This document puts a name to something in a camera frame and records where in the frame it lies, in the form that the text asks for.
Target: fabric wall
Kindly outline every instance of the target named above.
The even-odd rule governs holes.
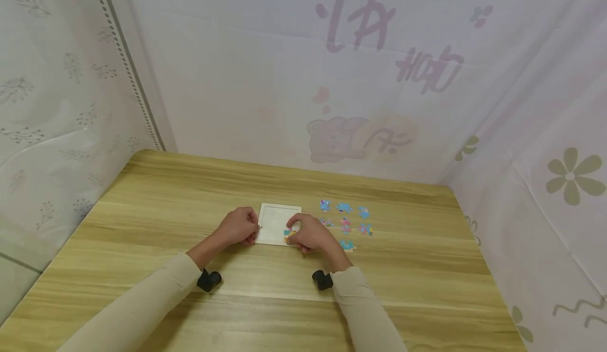
[[[132,153],[160,149],[109,0],[0,0],[0,323]]]
[[[131,0],[180,152],[449,184],[531,351],[603,351],[607,0]]]

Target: hand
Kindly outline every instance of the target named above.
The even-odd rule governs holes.
[[[236,243],[253,245],[259,232],[258,223],[253,208],[239,207],[228,212],[211,236],[226,246]]]
[[[288,237],[288,244],[297,245],[303,253],[309,253],[311,249],[320,249],[323,252],[335,247],[342,249],[331,232],[312,215],[296,213],[287,221],[287,227],[291,228],[297,221],[301,223],[301,227],[295,235]]]

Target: wavy line pattern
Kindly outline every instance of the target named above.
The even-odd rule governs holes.
[[[591,320],[598,320],[598,321],[602,321],[604,324],[607,324],[607,320],[604,320],[603,318],[600,318],[595,315],[588,315],[586,317],[586,321],[584,322],[584,327],[588,328],[588,324],[590,323]]]
[[[605,307],[605,303],[606,303],[605,298],[607,298],[607,295],[602,296],[599,303],[596,305],[585,299],[580,299],[579,301],[577,301],[575,303],[575,308],[568,308],[564,305],[556,305],[554,307],[554,310],[552,310],[552,316],[556,316],[556,312],[561,308],[568,312],[571,312],[572,314],[577,314],[578,312],[580,312],[580,307],[582,307],[582,305],[584,305],[584,304],[586,304],[592,308],[598,309],[598,310],[603,309]]]

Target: beige sleeve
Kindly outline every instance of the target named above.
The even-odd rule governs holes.
[[[407,351],[359,268],[350,267],[343,272],[331,273],[331,277],[333,292],[348,321],[356,352]]]
[[[135,351],[192,291],[200,269],[180,253],[89,320],[57,351]]]

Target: dotted stripe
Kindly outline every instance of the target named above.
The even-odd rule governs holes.
[[[129,80],[131,81],[131,85],[133,87],[133,92],[135,92],[135,97],[137,98],[137,102],[139,103],[139,106],[141,108],[141,113],[143,113],[143,117],[145,119],[145,123],[148,125],[148,131],[150,133],[150,136],[152,137],[152,140],[153,140],[153,143],[156,146],[156,149],[158,149],[159,151],[161,151],[162,148],[159,145],[158,137],[156,135],[156,132],[154,131],[154,128],[152,127],[152,123],[151,123],[150,118],[148,116],[148,112],[145,109],[145,105],[143,103],[143,99],[141,97],[141,93],[140,93],[137,85],[135,84],[135,79],[133,77],[131,66],[128,64],[128,61],[127,61],[127,59],[126,59],[126,57],[124,55],[123,47],[120,44],[120,40],[119,40],[118,34],[116,33],[116,29],[114,28],[114,24],[113,24],[113,21],[112,21],[111,13],[108,11],[108,8],[107,8],[104,0],[99,0],[99,2],[101,3],[101,8],[103,9],[103,13],[105,14],[105,17],[107,18],[107,23],[110,25],[110,30],[112,31],[113,39],[114,39],[114,41],[116,43],[116,47],[118,48],[118,52],[120,53],[120,58],[122,58],[122,62],[124,64],[124,68],[126,69],[126,73],[129,76]]]

